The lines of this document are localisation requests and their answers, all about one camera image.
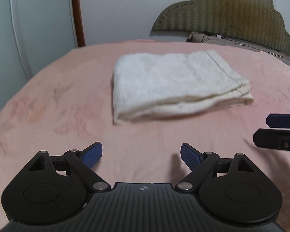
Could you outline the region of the white fleece pants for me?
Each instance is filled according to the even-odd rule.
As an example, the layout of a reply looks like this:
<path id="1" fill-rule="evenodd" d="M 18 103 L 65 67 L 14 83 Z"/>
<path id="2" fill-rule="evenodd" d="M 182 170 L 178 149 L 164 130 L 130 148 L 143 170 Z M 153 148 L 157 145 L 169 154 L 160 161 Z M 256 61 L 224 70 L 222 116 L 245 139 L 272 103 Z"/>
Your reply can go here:
<path id="1" fill-rule="evenodd" d="M 215 51 L 120 57 L 113 70 L 113 122 L 195 115 L 254 102 L 248 79 Z"/>

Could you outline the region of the pink bed blanket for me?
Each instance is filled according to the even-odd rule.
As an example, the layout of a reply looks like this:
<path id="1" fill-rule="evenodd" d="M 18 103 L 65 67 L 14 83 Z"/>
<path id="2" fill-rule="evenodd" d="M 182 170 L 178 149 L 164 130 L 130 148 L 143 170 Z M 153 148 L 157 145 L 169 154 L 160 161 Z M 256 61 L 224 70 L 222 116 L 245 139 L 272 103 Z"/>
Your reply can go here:
<path id="1" fill-rule="evenodd" d="M 113 68 L 119 57 L 147 52 L 215 50 L 250 81 L 254 103 L 188 116 L 113 124 Z M 96 141 L 103 146 L 94 170 L 116 182 L 176 184 L 189 169 L 180 147 L 189 143 L 223 158 L 248 156 L 283 195 L 278 224 L 290 231 L 290 154 L 256 148 L 253 133 L 271 113 L 290 113 L 290 66 L 265 52 L 204 43 L 127 41 L 71 51 L 33 77 L 0 111 L 0 229 L 5 187 L 40 150 L 62 155 Z"/>

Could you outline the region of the olive upholstered headboard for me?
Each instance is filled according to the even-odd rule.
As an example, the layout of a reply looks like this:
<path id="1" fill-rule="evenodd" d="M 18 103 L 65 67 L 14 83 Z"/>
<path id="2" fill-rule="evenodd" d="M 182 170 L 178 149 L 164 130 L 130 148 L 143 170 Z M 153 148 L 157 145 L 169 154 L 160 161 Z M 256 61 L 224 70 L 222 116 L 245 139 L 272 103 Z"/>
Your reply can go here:
<path id="1" fill-rule="evenodd" d="M 209 32 L 290 55 L 290 35 L 273 0 L 190 0 L 164 9 L 153 31 Z"/>

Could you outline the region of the brown pillow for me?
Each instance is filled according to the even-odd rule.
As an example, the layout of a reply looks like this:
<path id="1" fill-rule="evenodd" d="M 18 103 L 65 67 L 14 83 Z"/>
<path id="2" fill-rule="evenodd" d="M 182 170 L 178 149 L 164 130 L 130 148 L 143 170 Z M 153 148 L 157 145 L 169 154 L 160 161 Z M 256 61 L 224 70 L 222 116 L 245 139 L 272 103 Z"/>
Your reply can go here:
<path id="1" fill-rule="evenodd" d="M 270 49 L 269 47 L 266 47 L 257 43 L 252 43 L 249 41 L 240 40 L 237 38 L 225 37 L 221 35 L 207 35 L 205 33 L 200 33 L 200 32 L 191 32 L 186 41 L 190 43 L 205 43 L 205 44 L 207 43 L 207 44 L 216 44 L 216 45 L 221 45 L 221 46 L 231 46 L 231 47 L 251 50 L 254 52 L 263 51 L 277 58 L 284 58 L 284 59 L 290 60 L 290 55 L 284 53 L 283 51 L 277 51 L 277 50 Z"/>

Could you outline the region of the glass wardrobe door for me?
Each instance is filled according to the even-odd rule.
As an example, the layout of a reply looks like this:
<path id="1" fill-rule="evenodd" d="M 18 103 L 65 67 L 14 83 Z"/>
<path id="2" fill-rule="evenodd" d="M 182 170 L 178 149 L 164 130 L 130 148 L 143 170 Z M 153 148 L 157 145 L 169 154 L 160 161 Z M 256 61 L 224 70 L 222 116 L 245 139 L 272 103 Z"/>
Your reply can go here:
<path id="1" fill-rule="evenodd" d="M 77 47 L 72 0 L 0 0 L 0 110 L 40 70 Z"/>

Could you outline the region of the brown wooden door frame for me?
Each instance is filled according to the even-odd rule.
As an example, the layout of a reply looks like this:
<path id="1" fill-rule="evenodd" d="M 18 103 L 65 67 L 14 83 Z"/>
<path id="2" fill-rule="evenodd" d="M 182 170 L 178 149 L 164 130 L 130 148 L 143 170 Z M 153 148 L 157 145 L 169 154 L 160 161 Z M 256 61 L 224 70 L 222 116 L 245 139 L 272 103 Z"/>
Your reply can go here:
<path id="1" fill-rule="evenodd" d="M 86 46 L 84 30 L 83 30 L 83 22 L 82 22 L 82 13 L 80 9 L 80 0 L 71 0 L 72 2 L 72 11 L 73 11 L 73 19 L 75 26 L 75 33 L 78 47 Z"/>

